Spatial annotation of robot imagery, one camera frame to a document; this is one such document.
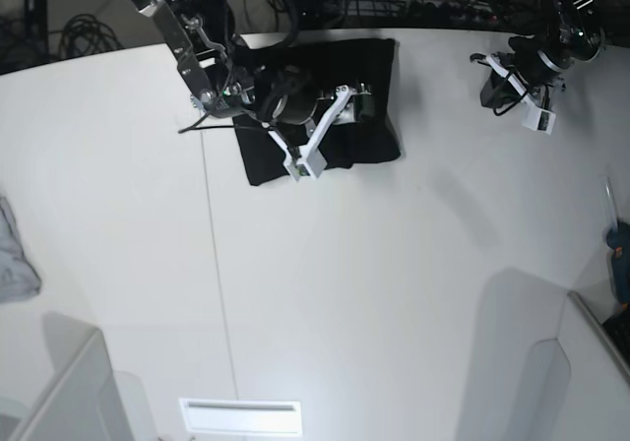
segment black cloth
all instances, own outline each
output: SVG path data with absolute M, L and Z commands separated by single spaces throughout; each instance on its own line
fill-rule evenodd
M 387 102 L 394 62 L 395 42 L 392 39 L 354 39 L 306 44 L 289 49 L 293 65 L 311 71 L 315 83 L 323 89 L 339 85 L 355 85 L 356 81 L 372 89 L 375 115 L 360 124 L 334 125 L 328 130 L 320 152 L 328 162 L 326 168 L 351 168 L 355 163 L 380 163 L 400 157 L 401 150 L 387 117 Z M 257 126 L 254 119 L 243 115 L 234 124 Z M 303 126 L 282 126 L 293 145 L 308 141 Z M 236 130 L 250 185 L 258 186 L 288 172 L 283 166 L 284 152 L 269 135 Z

